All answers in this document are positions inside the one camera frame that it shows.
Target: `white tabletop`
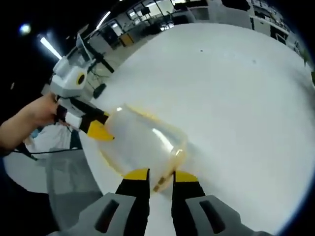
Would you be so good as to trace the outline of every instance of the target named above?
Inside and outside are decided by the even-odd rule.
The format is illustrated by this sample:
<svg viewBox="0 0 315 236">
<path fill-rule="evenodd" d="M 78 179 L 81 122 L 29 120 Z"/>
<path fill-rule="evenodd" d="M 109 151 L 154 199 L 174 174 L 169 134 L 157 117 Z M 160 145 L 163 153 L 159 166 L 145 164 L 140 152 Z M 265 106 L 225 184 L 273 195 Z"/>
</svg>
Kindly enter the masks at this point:
<svg viewBox="0 0 315 236">
<path fill-rule="evenodd" d="M 94 103 L 140 107 L 185 131 L 191 172 L 206 194 L 237 210 L 253 230 L 277 233 L 297 210 L 315 169 L 310 69 L 282 43 L 253 30 L 186 24 L 129 57 Z M 103 193 L 121 177 L 80 134 Z M 146 235 L 175 235 L 171 201 L 150 200 Z"/>
</svg>

